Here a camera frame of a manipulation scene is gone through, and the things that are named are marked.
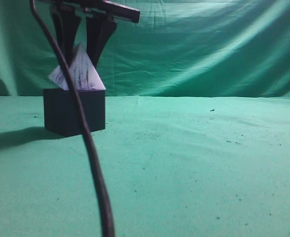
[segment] green backdrop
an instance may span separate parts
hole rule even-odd
[[[119,21],[106,45],[97,70],[107,95],[290,96],[290,0],[116,2],[141,20]],[[29,1],[0,0],[0,95],[41,95],[56,65]]]

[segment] green cloth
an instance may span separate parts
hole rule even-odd
[[[107,123],[118,237],[290,236],[290,98],[108,97]],[[81,136],[0,97],[0,237],[23,236],[99,237],[97,201]]]
[[[119,21],[102,53],[109,96],[290,96],[290,0],[115,2],[141,19]],[[84,20],[78,42],[86,45]],[[0,0],[0,95],[42,95],[56,66],[29,1]]]

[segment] folded paper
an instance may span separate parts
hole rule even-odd
[[[105,90],[105,86],[92,64],[84,46],[80,43],[75,48],[74,60],[69,68],[77,90]],[[53,81],[63,90],[69,90],[60,66],[49,75]]]

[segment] black cube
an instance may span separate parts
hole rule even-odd
[[[90,132],[105,129],[105,90],[78,91]],[[70,137],[82,134],[74,102],[69,91],[44,89],[45,128]]]

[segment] black bar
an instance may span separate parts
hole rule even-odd
[[[101,11],[105,11],[114,16],[127,19],[133,23],[139,23],[140,18],[140,10],[108,0],[41,0],[41,1],[48,1],[57,4],[72,3],[78,4],[82,8],[95,8]]]

